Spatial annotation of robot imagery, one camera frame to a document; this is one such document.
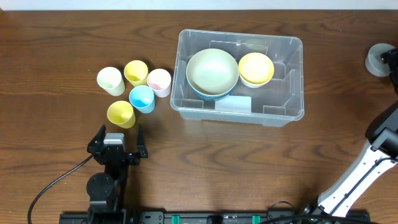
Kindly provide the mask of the small white bowl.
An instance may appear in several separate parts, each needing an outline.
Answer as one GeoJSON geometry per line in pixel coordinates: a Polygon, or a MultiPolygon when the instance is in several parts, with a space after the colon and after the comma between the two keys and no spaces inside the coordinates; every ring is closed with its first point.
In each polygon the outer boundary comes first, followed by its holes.
{"type": "Polygon", "coordinates": [[[244,85],[246,85],[247,87],[249,87],[249,88],[260,88],[260,87],[264,86],[265,84],[267,84],[267,82],[265,82],[265,83],[260,83],[260,84],[250,83],[250,82],[248,82],[248,81],[247,81],[244,77],[242,77],[242,76],[240,76],[239,78],[240,78],[241,82],[242,82],[244,85]]]}

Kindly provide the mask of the light blue cup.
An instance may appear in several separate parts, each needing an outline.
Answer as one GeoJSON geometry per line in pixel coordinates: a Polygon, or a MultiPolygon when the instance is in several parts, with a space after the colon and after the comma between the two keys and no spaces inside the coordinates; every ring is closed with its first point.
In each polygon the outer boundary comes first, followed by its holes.
{"type": "Polygon", "coordinates": [[[155,109],[155,94],[147,85],[134,87],[129,94],[129,101],[141,113],[148,114],[155,109]]]}

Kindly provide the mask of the yellow cup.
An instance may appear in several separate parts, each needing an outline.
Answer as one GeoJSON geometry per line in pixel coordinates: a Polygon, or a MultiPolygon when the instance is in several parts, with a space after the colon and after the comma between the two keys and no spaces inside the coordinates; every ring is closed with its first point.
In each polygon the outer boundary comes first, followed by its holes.
{"type": "Polygon", "coordinates": [[[149,69],[141,60],[133,60],[124,67],[125,78],[133,85],[147,85],[149,69]]]}
{"type": "Polygon", "coordinates": [[[127,101],[112,103],[106,114],[110,122],[124,129],[131,128],[136,123],[134,109],[127,101]]]}

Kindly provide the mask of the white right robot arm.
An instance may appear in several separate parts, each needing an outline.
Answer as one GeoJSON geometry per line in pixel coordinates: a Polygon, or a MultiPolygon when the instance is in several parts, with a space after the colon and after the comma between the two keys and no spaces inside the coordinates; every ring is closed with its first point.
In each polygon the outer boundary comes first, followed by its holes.
{"type": "MultiPolygon", "coordinates": [[[[373,45],[366,56],[367,70],[377,77],[389,77],[397,91],[397,48],[373,45]]],[[[368,126],[359,156],[345,173],[317,199],[311,215],[345,217],[364,191],[383,173],[397,165],[397,103],[393,103],[368,126]]]]}

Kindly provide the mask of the large blue bowl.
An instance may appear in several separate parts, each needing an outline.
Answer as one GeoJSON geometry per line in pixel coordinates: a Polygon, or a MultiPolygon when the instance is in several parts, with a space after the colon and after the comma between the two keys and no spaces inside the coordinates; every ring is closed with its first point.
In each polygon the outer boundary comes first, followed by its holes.
{"type": "Polygon", "coordinates": [[[236,87],[232,87],[232,89],[230,89],[229,91],[222,93],[220,95],[207,95],[204,93],[200,93],[199,91],[196,91],[196,89],[194,89],[194,87],[190,86],[190,89],[200,98],[203,98],[205,100],[208,101],[217,101],[217,100],[221,100],[223,98],[226,98],[230,93],[232,93],[232,91],[235,89],[236,87]]]}
{"type": "Polygon", "coordinates": [[[203,95],[201,93],[196,93],[197,96],[199,96],[200,98],[206,100],[206,101],[219,101],[222,100],[224,98],[226,98],[227,96],[229,96],[228,94],[224,94],[224,95],[203,95]]]}

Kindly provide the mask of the yellow cup front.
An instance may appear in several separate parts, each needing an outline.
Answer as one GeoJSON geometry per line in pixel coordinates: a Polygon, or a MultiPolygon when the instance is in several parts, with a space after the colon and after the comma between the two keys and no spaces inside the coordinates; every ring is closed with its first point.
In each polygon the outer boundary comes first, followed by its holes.
{"type": "Polygon", "coordinates": [[[110,122],[124,129],[131,128],[136,123],[134,109],[127,101],[112,103],[106,114],[110,122]]]}

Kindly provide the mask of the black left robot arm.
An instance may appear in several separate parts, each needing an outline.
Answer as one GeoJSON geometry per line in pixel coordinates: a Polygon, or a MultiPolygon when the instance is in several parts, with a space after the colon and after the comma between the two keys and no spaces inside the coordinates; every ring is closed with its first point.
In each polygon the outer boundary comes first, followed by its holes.
{"type": "Polygon", "coordinates": [[[106,133],[102,125],[95,137],[88,143],[89,152],[96,162],[104,165],[104,172],[93,175],[86,191],[90,196],[88,224],[95,223],[138,223],[137,213],[123,207],[129,166],[140,164],[148,158],[142,128],[137,132],[136,152],[126,152],[123,133],[106,133]]]}

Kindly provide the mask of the cream cup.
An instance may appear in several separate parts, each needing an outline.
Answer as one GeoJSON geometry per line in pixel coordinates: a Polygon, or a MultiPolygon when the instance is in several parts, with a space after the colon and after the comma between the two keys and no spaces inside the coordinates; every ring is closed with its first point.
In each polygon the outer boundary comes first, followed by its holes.
{"type": "Polygon", "coordinates": [[[112,96],[120,96],[125,91],[121,72],[115,67],[101,69],[96,77],[98,85],[112,96]]]}

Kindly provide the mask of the small grey bowl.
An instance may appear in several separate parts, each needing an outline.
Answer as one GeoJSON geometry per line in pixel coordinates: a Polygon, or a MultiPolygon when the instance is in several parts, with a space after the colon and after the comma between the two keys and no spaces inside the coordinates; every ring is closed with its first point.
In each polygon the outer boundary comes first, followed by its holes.
{"type": "Polygon", "coordinates": [[[387,77],[389,75],[389,66],[383,63],[381,54],[388,50],[394,49],[394,46],[389,44],[376,44],[373,45],[365,59],[365,66],[371,74],[376,77],[387,77]]]}

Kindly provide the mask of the small yellow bowl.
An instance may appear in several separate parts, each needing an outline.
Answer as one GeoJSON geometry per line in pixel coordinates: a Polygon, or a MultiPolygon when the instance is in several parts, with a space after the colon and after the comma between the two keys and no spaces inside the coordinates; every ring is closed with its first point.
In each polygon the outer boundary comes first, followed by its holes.
{"type": "Polygon", "coordinates": [[[242,80],[253,86],[262,86],[274,76],[275,66],[265,54],[254,52],[243,56],[239,63],[239,75],[242,80]]]}

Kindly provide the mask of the large cream bowl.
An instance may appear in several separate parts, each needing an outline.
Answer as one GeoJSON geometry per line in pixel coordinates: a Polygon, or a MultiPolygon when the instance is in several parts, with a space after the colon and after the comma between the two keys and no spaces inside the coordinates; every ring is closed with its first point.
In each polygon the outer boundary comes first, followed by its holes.
{"type": "Polygon", "coordinates": [[[207,95],[220,95],[237,84],[238,64],[224,50],[201,50],[189,60],[186,78],[196,91],[207,95]]]}

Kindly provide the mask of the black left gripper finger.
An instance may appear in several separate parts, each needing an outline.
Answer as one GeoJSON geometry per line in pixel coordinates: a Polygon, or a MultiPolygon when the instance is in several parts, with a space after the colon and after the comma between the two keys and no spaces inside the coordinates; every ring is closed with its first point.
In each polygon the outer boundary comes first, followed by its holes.
{"type": "Polygon", "coordinates": [[[104,139],[106,136],[106,126],[103,124],[94,138],[87,145],[87,152],[102,152],[104,149],[104,139]]]}
{"type": "Polygon", "coordinates": [[[138,133],[137,133],[136,148],[137,148],[137,151],[138,151],[140,157],[148,157],[148,151],[146,148],[144,134],[143,134],[141,125],[139,126],[138,133]]]}

